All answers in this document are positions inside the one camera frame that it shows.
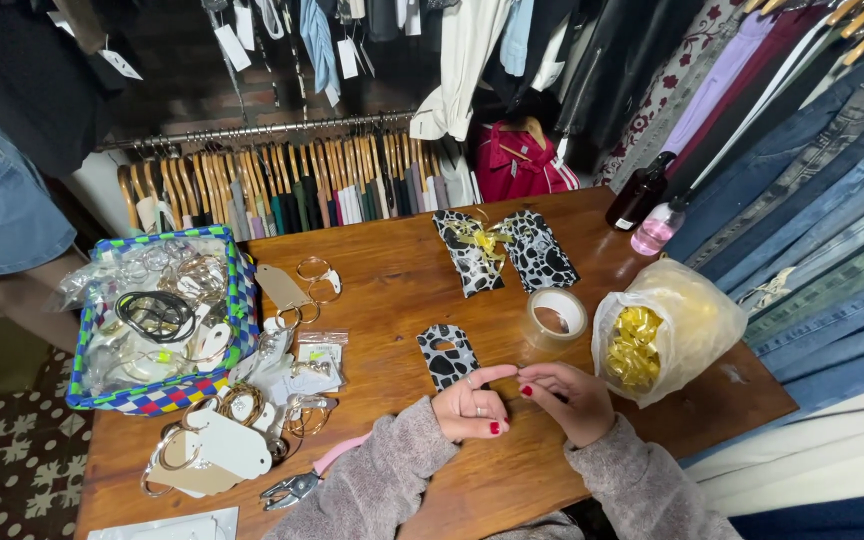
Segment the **brown bottle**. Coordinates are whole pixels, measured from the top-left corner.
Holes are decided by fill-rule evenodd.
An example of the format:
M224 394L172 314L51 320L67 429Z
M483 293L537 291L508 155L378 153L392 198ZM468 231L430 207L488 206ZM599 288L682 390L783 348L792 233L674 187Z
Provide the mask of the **brown bottle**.
M635 169L606 210L606 223L618 231L631 231L639 227L666 192L669 186L666 166L675 157L674 152L662 152L648 168Z

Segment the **tiled floor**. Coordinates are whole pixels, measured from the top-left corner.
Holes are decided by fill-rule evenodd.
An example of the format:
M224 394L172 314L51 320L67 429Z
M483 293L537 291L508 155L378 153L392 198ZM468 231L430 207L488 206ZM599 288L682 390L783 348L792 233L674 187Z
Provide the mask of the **tiled floor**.
M32 391L0 396L0 538L59 540L75 531L92 412L66 405L72 356L50 356Z

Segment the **metal rod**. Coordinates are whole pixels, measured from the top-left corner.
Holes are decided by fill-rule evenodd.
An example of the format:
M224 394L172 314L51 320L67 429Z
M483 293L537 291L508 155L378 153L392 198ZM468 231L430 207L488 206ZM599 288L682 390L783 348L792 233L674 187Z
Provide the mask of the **metal rod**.
M336 126L356 126L361 124L368 124L370 122L382 122L385 120L400 120L402 118L411 118L414 116L414 114L414 110L407 110L405 112L380 112L378 114L368 114L366 116L352 116L349 118L326 118L324 120L307 120L303 122L294 122L292 124L270 124L265 126L256 126L252 128L246 127L232 129L207 129L201 131L187 131L184 134L152 135L139 138L128 138L114 140L110 142L103 142L94 150L94 152L103 152L106 150L115 149L141 148L146 146L165 146L189 141L241 139L258 135L291 132L298 130L311 130L316 128L332 128Z

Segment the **gold ribbon bow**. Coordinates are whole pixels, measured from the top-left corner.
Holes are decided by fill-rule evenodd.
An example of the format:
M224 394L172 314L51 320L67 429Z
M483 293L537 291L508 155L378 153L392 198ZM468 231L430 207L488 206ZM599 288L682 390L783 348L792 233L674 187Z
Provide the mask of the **gold ribbon bow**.
M648 307L626 307L615 319L606 369L626 390L647 391L659 377L656 334L663 318Z
M464 221L449 221L445 227L455 233L456 240L463 244L469 244L482 248L482 257L486 260L486 269L489 275L496 276L502 273L505 266L505 255L496 253L499 242L511 242L512 236L504 232L498 232L501 223L486 228L477 219L466 219Z

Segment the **fuzzy gray sleeve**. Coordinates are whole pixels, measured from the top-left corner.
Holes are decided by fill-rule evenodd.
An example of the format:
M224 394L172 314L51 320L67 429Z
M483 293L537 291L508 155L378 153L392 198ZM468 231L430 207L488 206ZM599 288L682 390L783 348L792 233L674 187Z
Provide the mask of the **fuzzy gray sleeve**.
M741 540L728 520L706 509L699 486L657 444L646 444L621 414L604 437L565 458L626 540Z
M397 417L376 420L366 442L342 454L263 540L393 540L419 511L429 477L458 451L430 399L419 399Z

